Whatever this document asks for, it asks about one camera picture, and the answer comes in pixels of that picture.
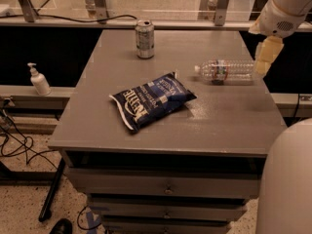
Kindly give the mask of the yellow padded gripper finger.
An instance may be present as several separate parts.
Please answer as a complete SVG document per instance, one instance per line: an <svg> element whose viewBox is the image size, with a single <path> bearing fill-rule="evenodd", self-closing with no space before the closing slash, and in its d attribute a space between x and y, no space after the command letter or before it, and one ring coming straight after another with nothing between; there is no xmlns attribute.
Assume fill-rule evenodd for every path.
<svg viewBox="0 0 312 234"><path fill-rule="evenodd" d="M255 73L265 76L283 48L283 39L277 36L268 36L260 42L255 51Z"/></svg>

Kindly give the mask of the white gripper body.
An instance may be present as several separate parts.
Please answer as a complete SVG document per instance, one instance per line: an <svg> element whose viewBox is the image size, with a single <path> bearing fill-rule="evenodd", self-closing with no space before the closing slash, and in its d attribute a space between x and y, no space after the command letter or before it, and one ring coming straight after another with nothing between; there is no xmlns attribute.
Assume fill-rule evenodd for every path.
<svg viewBox="0 0 312 234"><path fill-rule="evenodd" d="M280 9L274 0L268 0L249 33L286 38L294 34L305 16L293 16Z"/></svg>

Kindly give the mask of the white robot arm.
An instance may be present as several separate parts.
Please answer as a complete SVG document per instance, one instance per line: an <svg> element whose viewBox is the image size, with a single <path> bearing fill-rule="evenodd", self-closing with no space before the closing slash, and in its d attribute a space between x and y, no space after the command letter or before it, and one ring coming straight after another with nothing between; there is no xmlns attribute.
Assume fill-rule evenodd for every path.
<svg viewBox="0 0 312 234"><path fill-rule="evenodd" d="M264 75L281 53L283 39L305 21L312 0L268 0L252 34L266 37L256 47L255 72ZM312 120L283 131L265 161L255 234L312 234Z"/></svg>

